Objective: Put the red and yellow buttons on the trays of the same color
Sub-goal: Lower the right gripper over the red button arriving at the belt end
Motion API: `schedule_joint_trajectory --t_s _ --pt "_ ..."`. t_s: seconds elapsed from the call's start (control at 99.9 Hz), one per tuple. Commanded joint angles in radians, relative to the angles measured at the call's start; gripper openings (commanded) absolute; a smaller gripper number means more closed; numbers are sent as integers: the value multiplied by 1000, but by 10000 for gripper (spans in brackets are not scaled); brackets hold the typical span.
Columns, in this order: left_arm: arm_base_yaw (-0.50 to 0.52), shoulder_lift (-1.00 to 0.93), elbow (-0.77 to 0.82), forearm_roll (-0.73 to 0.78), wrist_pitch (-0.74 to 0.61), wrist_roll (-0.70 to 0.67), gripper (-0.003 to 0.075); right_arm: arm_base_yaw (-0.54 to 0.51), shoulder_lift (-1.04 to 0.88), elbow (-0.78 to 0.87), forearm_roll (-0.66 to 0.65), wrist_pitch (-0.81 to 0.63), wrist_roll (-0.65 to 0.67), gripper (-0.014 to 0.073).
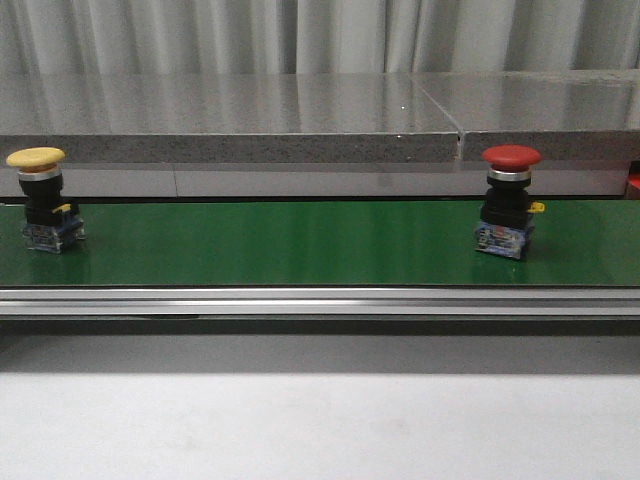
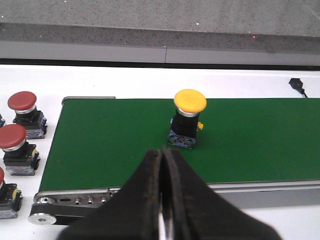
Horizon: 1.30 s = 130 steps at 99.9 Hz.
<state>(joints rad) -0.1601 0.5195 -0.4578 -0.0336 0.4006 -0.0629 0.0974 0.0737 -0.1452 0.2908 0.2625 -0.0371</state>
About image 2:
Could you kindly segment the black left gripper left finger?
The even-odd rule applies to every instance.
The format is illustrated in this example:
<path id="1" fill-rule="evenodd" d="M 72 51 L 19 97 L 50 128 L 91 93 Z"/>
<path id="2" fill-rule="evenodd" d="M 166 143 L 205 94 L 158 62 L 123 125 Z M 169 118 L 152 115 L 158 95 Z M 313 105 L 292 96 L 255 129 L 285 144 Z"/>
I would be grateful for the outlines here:
<path id="1" fill-rule="evenodd" d="M 160 151 L 148 150 L 123 187 L 103 206 L 72 223 L 59 240 L 159 239 Z"/>

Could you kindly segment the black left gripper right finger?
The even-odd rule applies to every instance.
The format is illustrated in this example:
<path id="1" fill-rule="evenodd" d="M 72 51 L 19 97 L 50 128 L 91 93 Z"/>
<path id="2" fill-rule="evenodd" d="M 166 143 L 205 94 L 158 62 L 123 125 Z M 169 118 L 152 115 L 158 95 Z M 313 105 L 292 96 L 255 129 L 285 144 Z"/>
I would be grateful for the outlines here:
<path id="1" fill-rule="evenodd" d="M 164 148 L 175 240 L 279 240 L 281 236 L 215 193 L 176 148 Z"/>

